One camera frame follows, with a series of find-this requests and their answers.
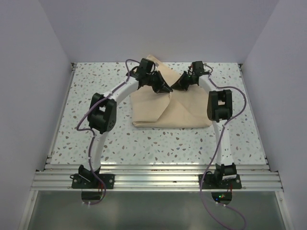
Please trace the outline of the beige cloth drape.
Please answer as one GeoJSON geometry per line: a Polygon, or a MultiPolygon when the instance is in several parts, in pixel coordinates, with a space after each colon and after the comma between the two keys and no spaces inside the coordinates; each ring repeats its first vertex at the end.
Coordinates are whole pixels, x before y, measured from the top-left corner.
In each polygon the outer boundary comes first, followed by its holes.
{"type": "Polygon", "coordinates": [[[152,128],[204,128],[212,125],[207,116],[208,93],[198,85],[187,91],[154,93],[143,86],[130,94],[132,124],[152,128]]]}

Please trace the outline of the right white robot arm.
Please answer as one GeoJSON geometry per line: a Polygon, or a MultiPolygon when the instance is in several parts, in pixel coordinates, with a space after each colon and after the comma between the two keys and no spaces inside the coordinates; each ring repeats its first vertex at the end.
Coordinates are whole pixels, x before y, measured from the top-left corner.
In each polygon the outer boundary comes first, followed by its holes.
{"type": "Polygon", "coordinates": [[[225,188],[237,176],[236,166],[230,148],[230,137],[226,129],[227,122],[233,116],[232,91],[217,86],[211,80],[213,68],[202,61],[192,62],[188,71],[172,85],[176,90],[188,90],[191,85],[198,85],[208,92],[207,116],[212,121],[216,136],[216,160],[213,173],[206,172],[204,181],[225,188]]]}

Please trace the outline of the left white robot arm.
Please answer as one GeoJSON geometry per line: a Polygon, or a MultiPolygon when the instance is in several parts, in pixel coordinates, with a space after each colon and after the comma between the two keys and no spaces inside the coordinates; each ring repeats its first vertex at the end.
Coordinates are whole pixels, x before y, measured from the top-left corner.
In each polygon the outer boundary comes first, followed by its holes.
{"type": "Polygon", "coordinates": [[[143,86],[149,86],[154,93],[170,93],[173,90],[166,83],[156,64],[146,58],[138,66],[127,69],[127,77],[106,93],[92,96],[88,112],[78,123],[77,131],[90,131],[93,134],[88,147],[87,162],[81,165],[78,174],[89,188],[95,188],[100,182],[99,171],[104,141],[114,128],[117,120],[117,105],[143,86]]]}

